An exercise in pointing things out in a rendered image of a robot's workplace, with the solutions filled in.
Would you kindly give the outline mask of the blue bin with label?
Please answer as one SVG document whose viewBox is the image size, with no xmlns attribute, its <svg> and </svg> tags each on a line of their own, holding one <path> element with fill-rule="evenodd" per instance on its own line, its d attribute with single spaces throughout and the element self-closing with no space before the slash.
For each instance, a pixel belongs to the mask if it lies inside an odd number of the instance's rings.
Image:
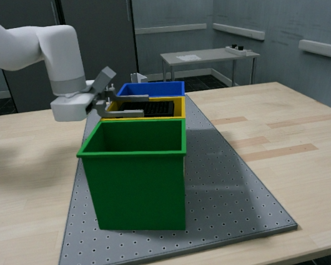
<svg viewBox="0 0 331 265">
<path fill-rule="evenodd" d="M 185 96 L 184 81 L 124 84 L 118 96 L 149 95 L 150 98 Z"/>
</svg>

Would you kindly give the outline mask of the yellow open bin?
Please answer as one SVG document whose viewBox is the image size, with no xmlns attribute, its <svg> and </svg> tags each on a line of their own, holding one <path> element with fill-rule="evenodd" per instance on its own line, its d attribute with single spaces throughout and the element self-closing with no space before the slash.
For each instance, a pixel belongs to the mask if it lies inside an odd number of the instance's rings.
<svg viewBox="0 0 331 265">
<path fill-rule="evenodd" d="M 124 121 L 124 120 L 146 120 L 146 119 L 185 119 L 185 96 L 179 97 L 150 97 L 149 101 L 174 101 L 174 117 L 140 117 L 140 118 L 119 118 L 102 117 L 99 121 Z M 113 101 L 106 111 L 118 111 L 122 103 L 129 101 Z"/>
</svg>

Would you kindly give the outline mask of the green bin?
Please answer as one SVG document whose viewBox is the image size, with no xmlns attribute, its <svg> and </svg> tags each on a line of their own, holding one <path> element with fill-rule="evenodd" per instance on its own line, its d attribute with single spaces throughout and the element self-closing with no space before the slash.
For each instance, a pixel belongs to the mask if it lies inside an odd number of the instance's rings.
<svg viewBox="0 0 331 265">
<path fill-rule="evenodd" d="M 78 153 L 99 229 L 185 230 L 185 119 L 99 121 Z"/>
</svg>

